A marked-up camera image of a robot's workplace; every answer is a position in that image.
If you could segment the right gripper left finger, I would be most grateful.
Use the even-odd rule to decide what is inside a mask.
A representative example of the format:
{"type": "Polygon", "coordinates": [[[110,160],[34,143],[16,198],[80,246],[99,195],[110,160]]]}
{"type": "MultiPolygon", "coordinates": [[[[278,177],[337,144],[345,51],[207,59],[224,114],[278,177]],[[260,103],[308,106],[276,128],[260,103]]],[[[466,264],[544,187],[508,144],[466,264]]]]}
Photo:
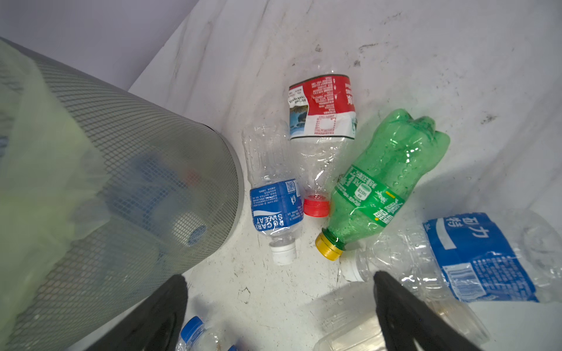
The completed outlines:
{"type": "Polygon", "coordinates": [[[89,349],[175,350],[187,302],[185,278],[173,275],[89,349]]]}

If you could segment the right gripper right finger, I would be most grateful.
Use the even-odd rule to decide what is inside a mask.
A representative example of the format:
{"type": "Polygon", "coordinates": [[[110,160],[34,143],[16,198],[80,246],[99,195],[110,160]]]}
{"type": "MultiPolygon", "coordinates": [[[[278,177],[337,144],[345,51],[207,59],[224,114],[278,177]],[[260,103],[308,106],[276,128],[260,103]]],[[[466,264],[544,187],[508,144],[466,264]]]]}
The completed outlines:
{"type": "Polygon", "coordinates": [[[376,314],[388,350],[478,350],[385,271],[373,276],[376,314]]]}

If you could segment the green white label bottle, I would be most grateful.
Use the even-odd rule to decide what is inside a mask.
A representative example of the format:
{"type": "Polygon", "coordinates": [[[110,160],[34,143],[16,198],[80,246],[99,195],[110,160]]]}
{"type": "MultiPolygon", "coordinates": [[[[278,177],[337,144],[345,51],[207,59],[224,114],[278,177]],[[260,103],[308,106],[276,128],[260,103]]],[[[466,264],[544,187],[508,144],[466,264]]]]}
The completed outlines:
{"type": "MultiPolygon", "coordinates": [[[[310,304],[323,336],[314,350],[385,350],[376,315],[372,282],[354,282],[310,304]]],[[[430,301],[428,307],[477,346],[490,341],[490,333],[467,304],[454,298],[430,301]]]]}

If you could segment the green soda bottle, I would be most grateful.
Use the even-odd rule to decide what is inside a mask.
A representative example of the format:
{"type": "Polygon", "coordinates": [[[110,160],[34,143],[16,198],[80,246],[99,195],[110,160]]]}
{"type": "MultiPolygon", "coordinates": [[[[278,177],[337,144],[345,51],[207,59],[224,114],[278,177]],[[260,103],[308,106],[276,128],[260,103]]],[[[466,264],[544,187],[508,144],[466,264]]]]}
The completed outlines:
{"type": "Polygon", "coordinates": [[[336,184],[329,222],[316,238],[316,249],[336,261],[348,244],[380,234],[420,179],[443,159],[450,143],[433,118],[392,111],[336,184]]]}

